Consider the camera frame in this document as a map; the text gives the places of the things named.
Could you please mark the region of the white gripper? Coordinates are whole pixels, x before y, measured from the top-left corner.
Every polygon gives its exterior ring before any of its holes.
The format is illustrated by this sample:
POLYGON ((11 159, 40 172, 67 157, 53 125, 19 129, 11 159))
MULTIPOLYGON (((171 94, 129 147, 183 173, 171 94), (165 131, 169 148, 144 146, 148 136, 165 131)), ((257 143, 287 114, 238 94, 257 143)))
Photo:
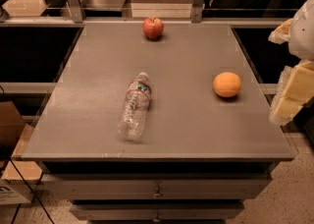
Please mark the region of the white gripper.
POLYGON ((288 42, 289 52, 303 59, 294 67, 284 67, 271 104, 269 120, 284 126, 314 97, 314 0, 307 0, 293 19, 270 33, 268 40, 288 42))

